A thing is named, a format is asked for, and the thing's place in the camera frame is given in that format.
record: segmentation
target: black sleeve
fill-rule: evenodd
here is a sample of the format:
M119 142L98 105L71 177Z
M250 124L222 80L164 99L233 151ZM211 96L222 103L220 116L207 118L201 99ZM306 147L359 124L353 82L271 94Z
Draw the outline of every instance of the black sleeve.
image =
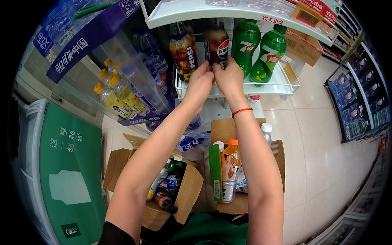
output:
M98 245L106 244L136 245L135 241L128 233L107 221L103 225L101 239L99 240Z

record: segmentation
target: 7up bottle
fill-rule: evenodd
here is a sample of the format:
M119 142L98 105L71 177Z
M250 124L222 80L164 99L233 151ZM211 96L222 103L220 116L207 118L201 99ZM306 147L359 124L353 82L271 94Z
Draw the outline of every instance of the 7up bottle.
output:
M260 29L256 23L257 20L245 19L245 21L238 24L234 31L233 58L244 71L244 77L250 73L253 52L261 39Z
M260 42L260 55L250 71L249 80L255 83L267 83L271 79L276 63L286 52L284 34L287 27L275 24L274 29L264 34Z

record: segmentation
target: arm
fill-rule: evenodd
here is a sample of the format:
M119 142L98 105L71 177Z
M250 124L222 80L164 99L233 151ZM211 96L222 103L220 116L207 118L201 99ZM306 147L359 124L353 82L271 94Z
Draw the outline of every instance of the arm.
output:
M165 166L192 118L201 111L210 93L213 77L208 62L194 71L181 104L132 155L118 178L105 221L128 233L136 244L139 244L150 186Z
M218 87L232 112L248 108L243 71L230 56L221 70L214 64ZM234 116L244 173L248 182L248 244L283 244L283 185L274 155L252 111Z

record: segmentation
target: barcode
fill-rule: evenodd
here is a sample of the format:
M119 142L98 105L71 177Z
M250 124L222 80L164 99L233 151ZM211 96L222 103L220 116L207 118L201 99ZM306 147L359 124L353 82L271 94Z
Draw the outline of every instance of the barcode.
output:
M293 40L286 39L286 44L287 44L287 46L290 46L292 49L295 49L295 46L297 43Z
M220 181L214 180L214 197L220 199Z

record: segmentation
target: hand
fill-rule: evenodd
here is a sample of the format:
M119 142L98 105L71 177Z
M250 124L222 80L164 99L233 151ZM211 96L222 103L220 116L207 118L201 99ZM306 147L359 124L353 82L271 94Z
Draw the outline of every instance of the hand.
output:
M201 112L204 101L210 94L214 74L210 72L208 61L200 65L191 75L187 93L181 103L190 105L195 110L195 115Z
M216 63L212 67L216 84L225 95L231 111L234 112L248 108L249 104L245 99L243 90L244 72L236 61L231 56L227 56L225 70L222 70L220 65Z

